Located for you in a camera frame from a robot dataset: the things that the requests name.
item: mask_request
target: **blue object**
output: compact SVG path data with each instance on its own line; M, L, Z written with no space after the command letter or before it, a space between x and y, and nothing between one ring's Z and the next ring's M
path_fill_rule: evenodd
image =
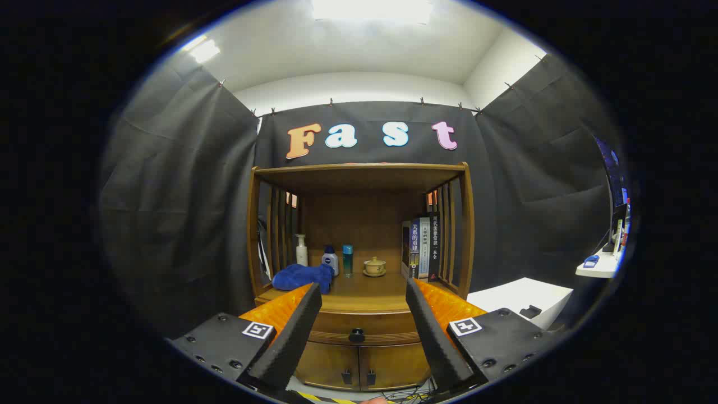
M593 268L596 266L596 263L598 262L598 255L592 255L591 257L588 257L584 260L584 268Z
M294 290L307 283L317 282L320 292L326 295L332 284L332 272L334 272L332 267L326 264L321 264L318 267L292 264L276 273L271 284L277 289Z

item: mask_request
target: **book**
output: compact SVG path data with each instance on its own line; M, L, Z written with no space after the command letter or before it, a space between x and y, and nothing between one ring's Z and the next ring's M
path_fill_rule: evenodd
M419 277L419 221L401 222L401 274Z
M429 255L431 246L431 221L428 216L419 218L419 279L429 279Z
M429 213L429 221L431 222L431 250L429 253L429 282L439 280L439 268L441 267L441 219L439 212Z

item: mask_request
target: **yellow black tape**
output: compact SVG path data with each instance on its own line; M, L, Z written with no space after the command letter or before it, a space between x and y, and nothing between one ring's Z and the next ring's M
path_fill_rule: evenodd
M342 398L329 398L329 397L320 397L318 395L309 394L308 392L301 392L297 391L299 395L302 397L308 399L308 400L314 400L314 401L324 401L325 403L335 403L335 404L359 404L365 400L344 400ZM401 401L410 400L412 397L404 398ZM398 404L396 401L387 400L388 404Z

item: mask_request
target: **white desk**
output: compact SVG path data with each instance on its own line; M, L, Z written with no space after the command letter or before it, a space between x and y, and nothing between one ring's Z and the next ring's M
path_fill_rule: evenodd
M528 305L540 308L541 313L534 318L526 318L542 329L548 329L569 301L573 289L523 277L491 289L469 293L466 301L488 312L507 308L519 314Z
M623 249L616 253L616 257L612 255L613 251L603 252L598 250L595 254L598 255L598 262L596 262L596 266L593 268L584 268L584 263L582 262L581 265L576 267L576 275L590 277L613 277L613 275L616 274L616 269L618 269L621 259L623 258Z

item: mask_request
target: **white ceiling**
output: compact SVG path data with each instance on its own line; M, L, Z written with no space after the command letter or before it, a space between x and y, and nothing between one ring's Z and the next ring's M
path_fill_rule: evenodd
M461 85L503 24L473 5L431 2L427 25L314 20L311 0L261 2L206 33L220 53L204 65L232 92L343 71L418 75Z

